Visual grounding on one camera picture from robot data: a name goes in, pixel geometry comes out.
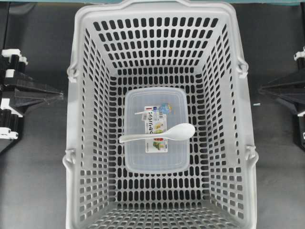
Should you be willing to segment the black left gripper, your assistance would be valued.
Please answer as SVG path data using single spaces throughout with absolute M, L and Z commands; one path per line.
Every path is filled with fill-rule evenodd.
M 1 139 L 18 139 L 18 124 L 23 115 L 63 99 L 62 91 L 48 84 L 38 83 L 24 74 L 26 65 L 27 58 L 22 56 L 19 49 L 0 51 Z

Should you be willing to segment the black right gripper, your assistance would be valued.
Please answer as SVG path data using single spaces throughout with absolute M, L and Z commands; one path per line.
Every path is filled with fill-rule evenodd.
M 305 145 L 305 47 L 294 55 L 298 71 L 260 87 L 259 93 L 269 96 L 297 115 L 298 139 Z

